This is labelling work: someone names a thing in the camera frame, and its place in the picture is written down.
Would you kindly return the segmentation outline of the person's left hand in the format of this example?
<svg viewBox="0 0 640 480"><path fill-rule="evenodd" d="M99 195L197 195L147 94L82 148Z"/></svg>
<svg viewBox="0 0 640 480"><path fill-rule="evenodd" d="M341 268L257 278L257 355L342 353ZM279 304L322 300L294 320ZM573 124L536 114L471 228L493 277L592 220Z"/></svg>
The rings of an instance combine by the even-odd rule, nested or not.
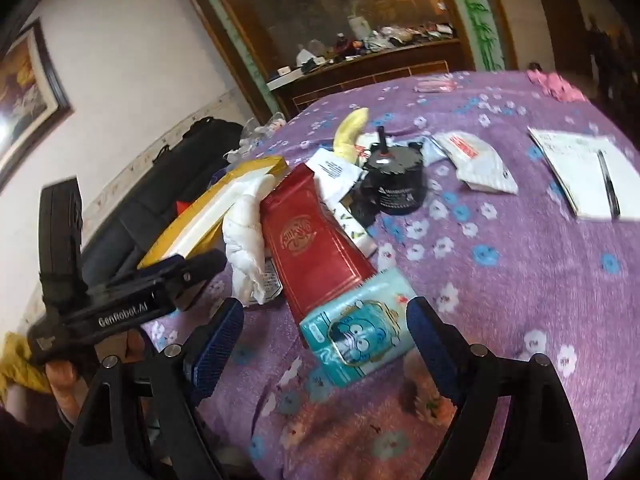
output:
<svg viewBox="0 0 640 480"><path fill-rule="evenodd" d="M134 328L104 339L94 350L98 358L114 354L123 363L138 362L143 359L145 339L140 330ZM47 363L46 376L61 416L73 427L86 400L89 383L80 376L73 364L67 361Z"/></svg>

